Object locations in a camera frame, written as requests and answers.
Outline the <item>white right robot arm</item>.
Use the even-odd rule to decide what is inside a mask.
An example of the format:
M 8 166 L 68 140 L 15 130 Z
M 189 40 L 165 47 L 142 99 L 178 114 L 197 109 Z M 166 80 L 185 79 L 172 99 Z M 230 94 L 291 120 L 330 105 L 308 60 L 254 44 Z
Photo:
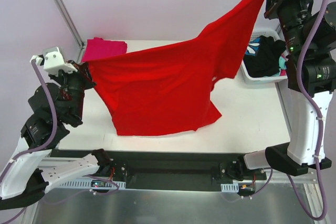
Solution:
M 225 174 L 250 178 L 257 169 L 273 168 L 292 176 L 310 168 L 327 169 L 324 118 L 335 90 L 335 2 L 323 0 L 312 13 L 314 0 L 267 0 L 265 18 L 278 19 L 289 52 L 286 74 L 292 95 L 293 118 L 288 143 L 248 153 L 231 162 Z

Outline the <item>white plastic laundry basket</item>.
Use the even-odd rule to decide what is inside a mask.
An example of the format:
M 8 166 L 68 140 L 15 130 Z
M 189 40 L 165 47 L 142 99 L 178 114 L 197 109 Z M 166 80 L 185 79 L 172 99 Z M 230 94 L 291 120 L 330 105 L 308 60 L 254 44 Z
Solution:
M 287 79 L 285 43 L 275 30 L 253 31 L 241 69 L 247 84 L 276 83 Z

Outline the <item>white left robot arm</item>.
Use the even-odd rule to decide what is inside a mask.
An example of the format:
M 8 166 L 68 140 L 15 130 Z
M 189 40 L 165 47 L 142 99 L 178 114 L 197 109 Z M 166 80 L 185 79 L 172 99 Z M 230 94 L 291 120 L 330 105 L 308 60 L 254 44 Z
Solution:
M 111 172 L 112 161 L 103 149 L 67 165 L 39 168 L 40 162 L 70 133 L 65 126 L 83 124 L 85 90 L 96 85 L 88 63 L 70 60 L 69 64 L 74 70 L 50 74 L 52 83 L 45 83 L 37 66 L 33 66 L 41 85 L 28 100 L 33 114 L 23 125 L 17 148 L 1 172 L 1 210 L 28 207 L 69 180 Z

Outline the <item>red t shirt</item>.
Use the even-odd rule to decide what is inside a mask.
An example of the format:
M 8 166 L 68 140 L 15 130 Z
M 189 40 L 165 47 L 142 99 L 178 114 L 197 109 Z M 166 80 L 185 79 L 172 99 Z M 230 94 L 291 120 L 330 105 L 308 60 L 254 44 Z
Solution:
M 241 0 L 187 41 L 88 62 L 95 90 L 119 136 L 195 131 L 221 113 L 211 101 L 234 78 L 264 0 Z

